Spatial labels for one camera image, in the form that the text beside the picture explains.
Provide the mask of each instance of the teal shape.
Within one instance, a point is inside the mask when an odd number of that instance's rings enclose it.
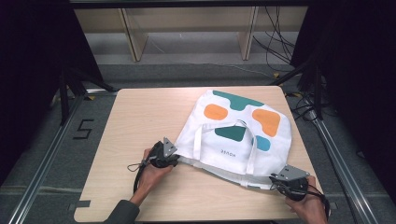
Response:
[[[228,99],[230,101],[230,108],[237,111],[244,110],[247,105],[255,105],[255,106],[264,105],[261,102],[251,100],[238,95],[233,95],[227,92],[213,91],[213,94]]]
[[[271,147],[270,140],[258,135],[256,135],[256,140],[257,140],[257,148],[259,150],[268,151],[270,149]]]
[[[224,127],[215,129],[215,134],[221,137],[240,142],[244,139],[246,128],[239,126]]]

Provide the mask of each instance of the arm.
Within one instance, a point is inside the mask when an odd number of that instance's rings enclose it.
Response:
[[[316,187],[316,179],[311,175],[307,178],[308,185]],[[308,187],[309,191],[315,191],[312,187]],[[295,202],[290,198],[286,198],[286,204],[290,206],[290,211],[297,213],[297,216],[307,224],[326,224],[327,218],[323,204],[319,197],[307,194],[301,201]]]
[[[146,158],[149,152],[150,149],[146,149],[143,158]],[[140,204],[142,204],[149,193],[161,182],[163,177],[172,171],[172,168],[172,165],[165,168],[156,168],[149,164],[140,176],[139,186],[132,198],[129,201],[121,200],[104,223],[133,223],[137,215],[139,215]]]

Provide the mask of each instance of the gray carpet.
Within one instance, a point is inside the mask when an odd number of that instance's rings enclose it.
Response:
[[[285,65],[278,65],[277,68],[291,69],[290,66]],[[238,67],[215,64],[101,65],[100,69],[106,83],[117,88],[267,85],[273,80],[270,76],[274,73],[271,68],[262,64],[240,64]],[[263,74],[246,70],[260,71]],[[298,78],[286,82],[282,87],[284,92],[296,92]],[[96,88],[90,83],[86,86],[87,89]],[[82,103],[25,223],[75,223],[74,205],[79,199],[90,171],[114,100],[113,95],[101,95]],[[299,97],[287,97],[290,108],[294,108],[300,100]],[[356,155],[358,150],[356,143],[343,122],[336,117],[336,112],[330,106],[326,107],[324,112],[325,124],[373,207],[379,223],[395,223],[395,205],[376,179],[370,166],[363,158]],[[92,131],[88,139],[75,139],[85,134],[77,132],[83,119],[91,120],[85,121],[82,127]],[[7,222],[23,191],[33,178],[59,128],[60,120],[60,102],[57,101],[48,111],[47,118],[31,146],[23,153],[1,188],[0,223]],[[303,119],[297,119],[296,123],[324,193],[331,203],[337,206],[337,209],[332,210],[330,223],[353,223],[346,197],[316,128],[311,122]],[[359,223],[362,223],[356,211],[355,214]],[[302,223],[299,219],[277,220],[277,222]]]

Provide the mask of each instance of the hand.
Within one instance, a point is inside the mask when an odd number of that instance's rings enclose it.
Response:
[[[309,176],[307,180],[308,185],[311,185],[314,188],[316,187],[316,179],[314,176]],[[309,186],[308,191],[316,192],[314,188]],[[305,223],[327,223],[324,206],[319,197],[306,194],[305,197],[299,202],[295,202],[290,198],[286,198],[285,202],[288,206],[290,206],[290,211],[297,213],[297,216]]]
[[[143,159],[149,155],[150,151],[150,148],[145,150]],[[140,176],[139,186],[137,191],[134,193],[134,196],[132,196],[130,199],[130,202],[139,206],[149,195],[149,193],[161,182],[163,177],[170,173],[172,169],[172,165],[169,165],[165,168],[157,168],[151,164],[148,164]]]

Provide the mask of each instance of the dark sleeve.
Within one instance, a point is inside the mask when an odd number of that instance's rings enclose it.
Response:
[[[121,200],[114,210],[111,212],[105,224],[129,224],[134,223],[140,209],[134,203],[126,200]]]

